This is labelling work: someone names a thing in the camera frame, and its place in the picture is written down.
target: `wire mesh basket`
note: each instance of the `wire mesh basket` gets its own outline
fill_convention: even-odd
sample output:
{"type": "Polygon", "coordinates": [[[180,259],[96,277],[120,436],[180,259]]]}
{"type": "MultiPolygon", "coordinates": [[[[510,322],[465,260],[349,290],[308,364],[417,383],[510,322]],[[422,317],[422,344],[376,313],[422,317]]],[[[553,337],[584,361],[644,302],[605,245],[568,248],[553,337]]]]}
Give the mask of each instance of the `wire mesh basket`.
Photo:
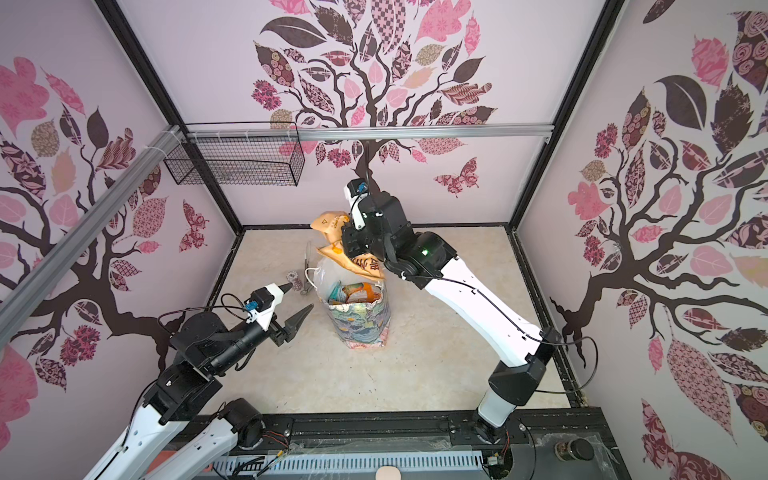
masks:
{"type": "Polygon", "coordinates": [[[304,152],[296,123],[248,123],[268,124],[270,130],[222,129],[188,134],[187,140],[165,158],[165,166],[176,183],[203,184],[200,173],[203,171],[203,175],[212,176],[221,185],[298,185],[304,168],[304,152]],[[196,164],[200,161],[208,168],[198,168],[196,164]]]}

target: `pink wall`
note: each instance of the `pink wall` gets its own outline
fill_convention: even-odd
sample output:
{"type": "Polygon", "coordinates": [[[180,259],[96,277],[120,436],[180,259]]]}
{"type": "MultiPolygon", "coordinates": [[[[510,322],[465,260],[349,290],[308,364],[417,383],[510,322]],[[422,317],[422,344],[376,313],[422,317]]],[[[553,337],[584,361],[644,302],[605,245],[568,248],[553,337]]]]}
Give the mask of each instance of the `pink wall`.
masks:
{"type": "MultiPolygon", "coordinates": [[[[4,10],[7,296],[165,122],[91,2],[34,0],[4,10]]],[[[232,240],[204,187],[178,187],[163,166],[142,184],[0,353],[6,476],[81,478],[91,468],[166,363],[167,334],[156,317],[206,302],[232,240]],[[158,288],[167,285],[174,288],[158,288]]]]}
{"type": "MultiPolygon", "coordinates": [[[[425,124],[552,121],[603,2],[238,0],[227,8],[201,0],[121,4],[185,120],[282,119],[302,127],[355,127],[376,126],[379,120],[419,124],[414,120],[423,115],[428,116],[425,124]],[[177,15],[180,9],[183,15],[177,15]],[[396,19],[391,29],[386,13],[396,19]],[[295,30],[286,30],[286,22],[302,22],[316,34],[292,36],[287,32],[295,30]],[[343,35],[328,33],[336,28],[343,35]],[[352,59],[361,42],[372,45],[364,37],[382,46],[381,61],[369,55],[352,59]],[[331,70],[335,86],[333,76],[323,77],[331,70]],[[392,72],[389,79],[387,71],[392,72]],[[462,84],[471,93],[450,90],[462,84]]],[[[540,141],[382,140],[376,150],[396,152],[397,160],[391,155],[382,160],[373,151],[371,165],[380,187],[400,197],[412,221],[508,221],[540,141]],[[460,177],[473,158],[476,183],[460,177]],[[435,181],[444,175],[454,177],[444,177],[444,182],[462,188],[458,197],[435,181]]],[[[343,208],[340,192],[354,177],[351,169],[359,157],[353,142],[321,143],[321,151],[315,142],[304,147],[306,164],[298,187],[223,187],[244,223],[309,223],[324,210],[343,208]]]]}
{"type": "Polygon", "coordinates": [[[636,480],[766,477],[766,35],[757,0],[630,2],[521,226],[636,480]]]}

